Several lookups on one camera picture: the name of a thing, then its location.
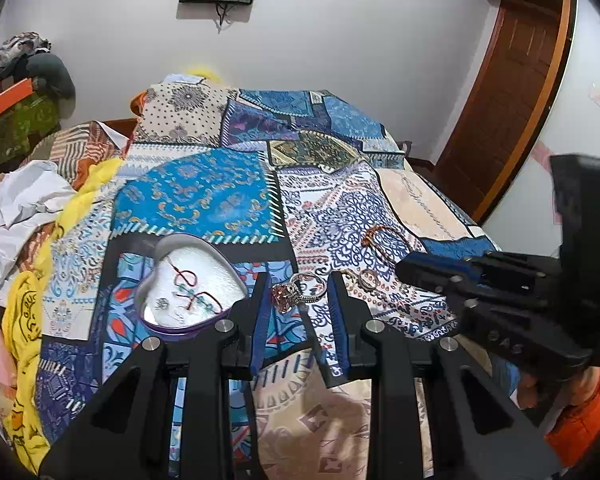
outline green patterned cloth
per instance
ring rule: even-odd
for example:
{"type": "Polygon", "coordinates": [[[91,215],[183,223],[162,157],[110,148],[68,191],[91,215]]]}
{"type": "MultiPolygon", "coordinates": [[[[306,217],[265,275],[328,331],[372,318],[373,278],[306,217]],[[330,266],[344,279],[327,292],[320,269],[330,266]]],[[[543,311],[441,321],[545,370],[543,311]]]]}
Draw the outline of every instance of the green patterned cloth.
{"type": "Polygon", "coordinates": [[[270,161],[277,168],[298,165],[318,166],[333,173],[361,158],[360,153],[346,142],[320,132],[301,130],[300,142],[272,140],[270,161]]]}
{"type": "Polygon", "coordinates": [[[58,108],[48,97],[36,93],[0,115],[0,164],[29,153],[29,136],[46,136],[58,125],[58,108]]]}

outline door frame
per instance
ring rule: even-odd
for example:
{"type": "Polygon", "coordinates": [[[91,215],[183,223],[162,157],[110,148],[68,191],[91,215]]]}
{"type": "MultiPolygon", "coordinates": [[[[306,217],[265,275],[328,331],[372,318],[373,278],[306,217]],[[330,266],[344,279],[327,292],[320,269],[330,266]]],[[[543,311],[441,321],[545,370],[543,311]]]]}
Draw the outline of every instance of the door frame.
{"type": "MultiPolygon", "coordinates": [[[[530,4],[530,6],[536,10],[539,10],[537,6],[533,6],[532,4],[530,4]]],[[[562,81],[562,75],[564,74],[566,61],[571,50],[571,38],[573,36],[575,11],[576,0],[562,0],[562,11],[560,12],[560,23],[558,26],[557,39],[555,41],[554,54],[552,55],[549,70],[547,71],[547,76],[544,80],[544,84],[542,85],[536,105],[531,112],[529,120],[527,121],[525,129],[520,135],[518,142],[509,155],[504,167],[502,168],[502,171],[486,193],[484,199],[482,199],[474,211],[467,211],[471,218],[474,219],[478,224],[483,224],[483,222],[498,205],[498,202],[503,197],[504,193],[507,191],[507,189],[509,189],[510,184],[518,174],[518,171],[522,167],[522,164],[526,160],[526,157],[536,142],[542,126],[544,126],[544,122],[546,121],[547,115],[551,110],[555,95],[557,94],[560,82],[562,81]]],[[[480,66],[480,70],[478,71],[478,75],[475,79],[474,86],[466,100],[466,103],[464,104],[464,108],[462,109],[462,113],[460,114],[458,122],[456,123],[456,127],[451,133],[445,149],[440,155],[440,160],[436,165],[445,162],[445,159],[451,155],[454,150],[454,146],[459,140],[464,124],[471,115],[471,108],[488,70],[491,57],[493,56],[493,52],[495,50],[496,42],[498,41],[498,36],[500,35],[500,29],[502,28],[502,22],[504,21],[504,14],[505,10],[502,6],[500,6],[498,16],[496,17],[496,23],[493,27],[493,32],[491,33],[489,46],[487,47],[484,60],[482,61],[482,65],[480,66]]]]}

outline white wall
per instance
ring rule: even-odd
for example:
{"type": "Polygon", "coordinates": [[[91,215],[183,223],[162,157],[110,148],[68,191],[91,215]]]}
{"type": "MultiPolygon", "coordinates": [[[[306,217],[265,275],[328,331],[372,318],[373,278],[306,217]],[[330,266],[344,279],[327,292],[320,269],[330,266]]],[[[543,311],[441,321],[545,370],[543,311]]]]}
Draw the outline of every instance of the white wall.
{"type": "Polygon", "coordinates": [[[0,42],[24,30],[53,42],[78,92],[71,123],[128,117],[129,100],[149,84],[202,64],[244,88],[329,89],[429,158],[492,8],[489,0],[255,0],[218,34],[204,4],[8,0],[0,42]]]}
{"type": "MultiPolygon", "coordinates": [[[[600,107],[589,98],[592,84],[600,88],[600,13],[590,0],[578,0],[571,53],[539,137],[552,152],[600,156],[600,107]]],[[[529,157],[484,230],[506,251],[555,253],[561,231],[552,193],[551,176],[529,157]]]]}

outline yellow scarf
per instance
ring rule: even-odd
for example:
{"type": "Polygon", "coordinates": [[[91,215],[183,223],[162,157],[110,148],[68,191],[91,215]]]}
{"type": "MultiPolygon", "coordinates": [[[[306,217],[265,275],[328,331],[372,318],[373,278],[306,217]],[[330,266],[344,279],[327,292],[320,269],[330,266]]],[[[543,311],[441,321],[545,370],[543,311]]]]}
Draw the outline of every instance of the yellow scarf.
{"type": "Polygon", "coordinates": [[[40,247],[34,271],[21,272],[11,285],[2,318],[2,333],[7,350],[15,361],[18,378],[16,398],[11,413],[4,417],[7,434],[13,442],[20,461],[33,473],[38,468],[49,442],[34,403],[36,373],[42,344],[42,295],[51,277],[51,244],[64,236],[90,210],[96,193],[116,174],[122,159],[112,158],[90,168],[87,181],[67,202],[58,216],[54,231],[40,247]]]}

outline orange jacket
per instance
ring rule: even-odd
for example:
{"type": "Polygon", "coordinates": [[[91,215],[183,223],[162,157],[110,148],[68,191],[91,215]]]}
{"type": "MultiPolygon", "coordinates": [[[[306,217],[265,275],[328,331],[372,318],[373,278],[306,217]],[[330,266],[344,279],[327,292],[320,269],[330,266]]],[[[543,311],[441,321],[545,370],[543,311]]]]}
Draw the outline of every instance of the orange jacket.
{"type": "Polygon", "coordinates": [[[600,382],[595,393],[581,406],[562,412],[554,429],[545,436],[565,467],[573,466],[600,430],[600,382]]]}

